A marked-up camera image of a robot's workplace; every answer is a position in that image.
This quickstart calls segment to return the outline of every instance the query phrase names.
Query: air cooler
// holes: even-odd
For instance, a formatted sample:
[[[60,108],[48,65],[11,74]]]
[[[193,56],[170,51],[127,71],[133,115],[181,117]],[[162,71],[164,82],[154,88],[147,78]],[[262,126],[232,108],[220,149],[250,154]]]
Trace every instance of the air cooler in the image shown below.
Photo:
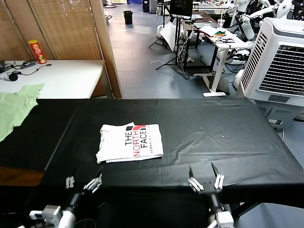
[[[304,106],[304,21],[265,18],[237,97],[256,101],[275,128]]]

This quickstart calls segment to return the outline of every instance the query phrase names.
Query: air vent grille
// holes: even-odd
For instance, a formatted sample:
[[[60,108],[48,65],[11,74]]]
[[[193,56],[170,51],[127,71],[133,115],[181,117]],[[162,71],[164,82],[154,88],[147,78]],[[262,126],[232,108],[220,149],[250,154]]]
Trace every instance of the air vent grille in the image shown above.
[[[304,96],[304,48],[281,45],[259,90]]]
[[[249,81],[256,69],[257,63],[261,58],[262,52],[267,43],[267,37],[261,32],[258,38],[256,39],[256,45],[253,51],[251,52],[250,59],[247,62],[247,66],[245,68],[244,74],[242,76],[242,85],[246,90]]]

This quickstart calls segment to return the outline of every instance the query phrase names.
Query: cup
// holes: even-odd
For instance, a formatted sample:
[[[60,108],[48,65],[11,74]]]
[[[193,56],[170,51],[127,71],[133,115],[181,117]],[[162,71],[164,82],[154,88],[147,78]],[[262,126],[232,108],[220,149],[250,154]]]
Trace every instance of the cup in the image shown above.
[[[224,19],[218,19],[218,29],[219,29],[219,28],[220,28],[220,29],[223,28],[224,22],[225,22]]]

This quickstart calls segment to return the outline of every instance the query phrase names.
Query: paper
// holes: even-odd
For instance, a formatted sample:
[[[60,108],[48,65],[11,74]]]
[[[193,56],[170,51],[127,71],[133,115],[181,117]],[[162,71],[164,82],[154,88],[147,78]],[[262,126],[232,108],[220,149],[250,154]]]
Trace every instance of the paper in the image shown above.
[[[174,51],[175,46],[175,29],[176,26],[169,21],[160,31],[161,36],[167,41],[171,51]]]
[[[202,19],[203,17],[200,14],[192,14],[192,19]]]
[[[141,161],[163,155],[158,124],[129,123],[123,126],[104,124],[100,134],[97,163]]]
[[[204,34],[206,34],[209,37],[212,37],[213,35],[215,35],[217,32],[219,32],[221,30],[222,29],[214,28],[210,25],[205,25],[205,26],[200,28],[200,31],[202,31]]]

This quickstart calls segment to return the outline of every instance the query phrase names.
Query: white desk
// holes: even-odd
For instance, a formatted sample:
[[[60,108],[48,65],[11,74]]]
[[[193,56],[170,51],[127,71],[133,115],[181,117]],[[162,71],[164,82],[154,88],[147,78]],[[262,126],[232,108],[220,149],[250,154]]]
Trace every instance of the white desk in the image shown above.
[[[209,93],[203,93],[204,97],[214,97],[214,96],[226,96],[226,94],[224,92],[216,92],[217,87],[219,85],[219,80],[221,78],[222,75],[222,70],[224,68],[226,59],[228,57],[228,50],[231,48],[246,48],[247,45],[245,44],[244,41],[240,40],[238,37],[236,37],[235,35],[233,35],[231,32],[229,32],[227,29],[223,28],[221,29],[221,31],[225,31],[227,38],[231,38],[233,39],[235,42],[234,43],[217,43],[216,40],[218,39],[217,37],[208,37],[208,39],[211,40],[211,42],[217,46],[218,52],[221,52],[220,54],[220,60],[218,63],[218,69],[215,73],[215,77],[213,80],[213,84],[212,87],[210,89],[209,85],[210,85],[210,81],[208,80],[208,77],[206,75],[201,75],[207,88],[209,89]]]
[[[23,61],[16,61],[17,65],[22,63]],[[91,97],[102,77],[107,96],[112,98],[104,60],[48,60],[47,63],[52,65],[43,67],[32,75],[18,75],[19,78],[15,82],[0,80],[0,92],[14,93],[23,85],[45,84],[40,91],[40,99],[84,99]],[[43,65],[38,63],[18,71],[30,74],[40,66]]]

